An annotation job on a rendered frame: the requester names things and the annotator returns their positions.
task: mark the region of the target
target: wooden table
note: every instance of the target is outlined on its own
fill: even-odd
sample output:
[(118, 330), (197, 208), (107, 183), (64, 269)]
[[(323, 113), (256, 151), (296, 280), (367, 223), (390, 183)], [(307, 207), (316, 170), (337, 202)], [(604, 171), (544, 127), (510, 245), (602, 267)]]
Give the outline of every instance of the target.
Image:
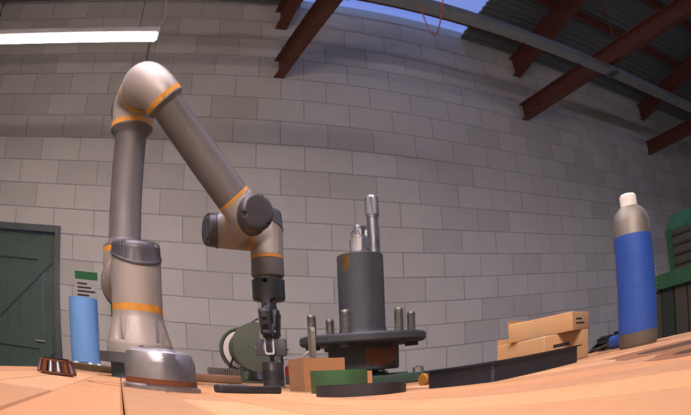
[(288, 389), (217, 394), (211, 383), (199, 384), (201, 394), (178, 394), (124, 388), (107, 373), (77, 372), (66, 378), (0, 366), (0, 415), (691, 413), (691, 333), (521, 378), (441, 389), (412, 383), (406, 393), (381, 397), (318, 398)]

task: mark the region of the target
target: green door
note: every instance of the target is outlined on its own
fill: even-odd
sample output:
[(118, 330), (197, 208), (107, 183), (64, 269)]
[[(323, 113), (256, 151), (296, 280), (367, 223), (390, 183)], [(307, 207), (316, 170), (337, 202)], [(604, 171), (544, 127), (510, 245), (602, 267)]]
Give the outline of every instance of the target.
[(51, 233), (0, 229), (0, 365), (37, 365), (55, 344)]

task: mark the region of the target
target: gray brick wall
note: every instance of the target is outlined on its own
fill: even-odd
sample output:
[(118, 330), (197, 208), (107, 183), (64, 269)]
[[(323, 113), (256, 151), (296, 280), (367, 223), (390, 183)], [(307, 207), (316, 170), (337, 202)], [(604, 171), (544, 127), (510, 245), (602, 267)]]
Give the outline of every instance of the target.
[[(143, 5), (6, 3), (0, 28), (158, 24), (161, 2)], [(403, 348), (402, 369), (493, 360), (509, 320), (585, 310), (592, 339), (616, 330), (611, 220), (624, 191), (648, 210), (657, 271), (667, 271), (667, 218), (691, 205), (691, 145), (648, 156), (645, 141), (677, 120), (640, 121), (634, 102), (587, 85), (524, 121), (519, 102), (555, 71), (514, 78), (508, 55), (457, 34), (345, 11), (275, 79), (274, 57), (304, 11), (284, 32), (274, 10), (169, 2), (150, 60), (177, 76), (246, 183), (283, 212), (292, 355), (306, 315), (337, 320), (335, 256), (364, 223), (368, 193), (382, 201), (387, 322), (405, 307), (428, 334)], [(67, 352), (74, 271), (101, 271), (108, 233), (111, 100), (147, 47), (0, 47), (0, 221), (61, 226)], [(256, 310), (248, 253), (201, 244), (201, 218), (215, 210), (155, 129), (142, 237), (161, 245), (167, 328), (198, 368), (221, 365), (219, 337)], [(106, 338), (105, 300), (100, 313)]]

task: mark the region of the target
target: corrugated roof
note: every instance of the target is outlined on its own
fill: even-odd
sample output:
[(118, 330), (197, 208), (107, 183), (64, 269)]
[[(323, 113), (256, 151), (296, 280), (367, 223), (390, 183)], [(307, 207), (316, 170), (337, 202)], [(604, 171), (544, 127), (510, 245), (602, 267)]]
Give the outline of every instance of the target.
[[(669, 0), (658, 1), (663, 4), (669, 3)], [(604, 2), (604, 6), (609, 15), (611, 25), (620, 31), (628, 31), (656, 11), (651, 6), (641, 2), (641, 0), (607, 0)], [(550, 10), (548, 6), (535, 0), (489, 0), (480, 14), (532, 31), (548, 10)], [(604, 16), (600, 0), (587, 0), (580, 11), (606, 23), (606, 16)], [(503, 37), (476, 31), (476, 29), (471, 28), (463, 34), (463, 38), (469, 42), (482, 44), (506, 53), (513, 53), (518, 47), (518, 44), (513, 40), (503, 39)], [(593, 55), (611, 42), (612, 37), (595, 27), (572, 19), (555, 40), (588, 55)], [(680, 62), (691, 53), (691, 31), (678, 25), (650, 42), (649, 46)], [(563, 71), (563, 73), (574, 66), (572, 63), (546, 53), (543, 53), (538, 58), (537, 63)], [(673, 70), (666, 63), (641, 51), (635, 52), (625, 60), (617, 63), (617, 66), (656, 85)], [(592, 84), (624, 95), (637, 102), (640, 102), (645, 97), (645, 94), (642, 92), (619, 82), (608, 80), (604, 76), (594, 79)], [(675, 94), (691, 102), (691, 79), (688, 79)], [(689, 113), (679, 110), (679, 108), (675, 108), (672, 105), (663, 104), (660, 110), (680, 120), (691, 118)]]

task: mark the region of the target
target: black disc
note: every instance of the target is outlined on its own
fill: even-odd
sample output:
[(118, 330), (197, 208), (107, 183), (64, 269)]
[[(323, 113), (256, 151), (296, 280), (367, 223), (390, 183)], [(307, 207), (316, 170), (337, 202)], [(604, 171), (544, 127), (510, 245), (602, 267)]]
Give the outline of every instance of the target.
[(216, 384), (215, 392), (221, 394), (280, 394), (279, 386), (254, 386), (253, 384)]
[(322, 398), (372, 397), (374, 395), (400, 394), (405, 391), (406, 382), (404, 381), (317, 386), (317, 396)]

